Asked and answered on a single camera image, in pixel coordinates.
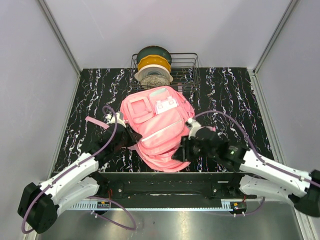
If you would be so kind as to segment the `pink student backpack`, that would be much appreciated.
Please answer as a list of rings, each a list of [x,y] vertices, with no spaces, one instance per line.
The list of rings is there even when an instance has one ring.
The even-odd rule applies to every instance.
[[[190,162],[173,160],[181,138],[189,135],[186,122],[195,110],[181,92],[160,86],[128,95],[120,105],[125,125],[142,135],[139,142],[127,149],[137,152],[153,170],[174,173]],[[90,116],[86,121],[105,129],[111,126]]]

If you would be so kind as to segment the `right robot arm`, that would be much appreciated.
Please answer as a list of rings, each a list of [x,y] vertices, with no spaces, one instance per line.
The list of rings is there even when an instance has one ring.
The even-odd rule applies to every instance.
[[[258,154],[252,148],[222,140],[209,127],[200,127],[181,138],[172,159],[193,162],[208,158],[235,172],[227,185],[228,195],[255,195],[275,199],[293,206],[297,211],[320,216],[320,172],[294,169]]]

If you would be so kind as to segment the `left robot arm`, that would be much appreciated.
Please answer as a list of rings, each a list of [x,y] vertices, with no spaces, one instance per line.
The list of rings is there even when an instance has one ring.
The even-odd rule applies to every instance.
[[[29,183],[23,189],[17,210],[23,219],[22,232],[29,234],[26,229],[29,225],[32,231],[44,233],[64,211],[84,199],[97,199],[101,214],[106,204],[113,204],[111,197],[122,195],[124,184],[111,183],[99,169],[116,152],[132,147],[141,138],[129,125],[113,123],[71,165],[38,185]]]

